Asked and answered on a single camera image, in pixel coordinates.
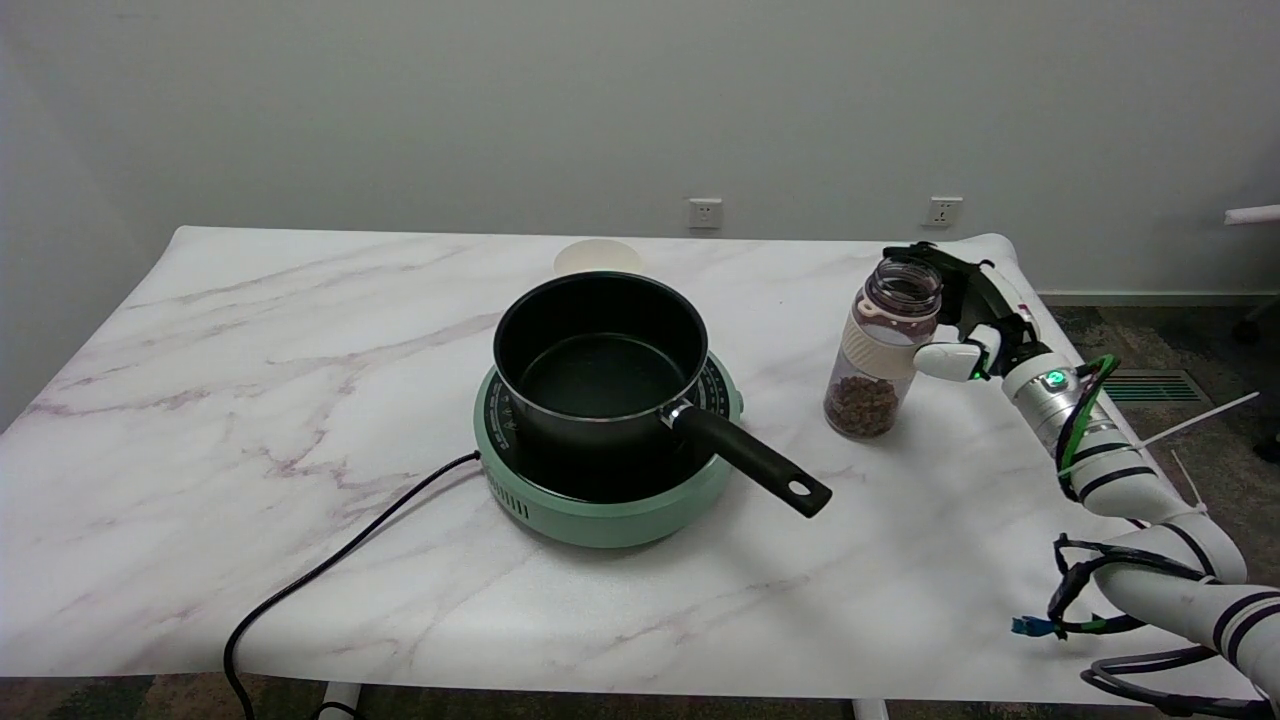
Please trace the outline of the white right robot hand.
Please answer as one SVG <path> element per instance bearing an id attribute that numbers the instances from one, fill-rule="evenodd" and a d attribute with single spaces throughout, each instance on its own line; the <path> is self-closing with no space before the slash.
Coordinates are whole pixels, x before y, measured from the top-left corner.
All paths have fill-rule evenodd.
<path id="1" fill-rule="evenodd" d="M 957 331 L 952 342 L 920 346 L 914 369 L 943 380 L 988 380 L 1050 354 L 1029 306 L 991 260 L 969 263 L 933 243 L 890 247 L 883 259 L 929 268 L 940 279 L 937 322 Z"/>

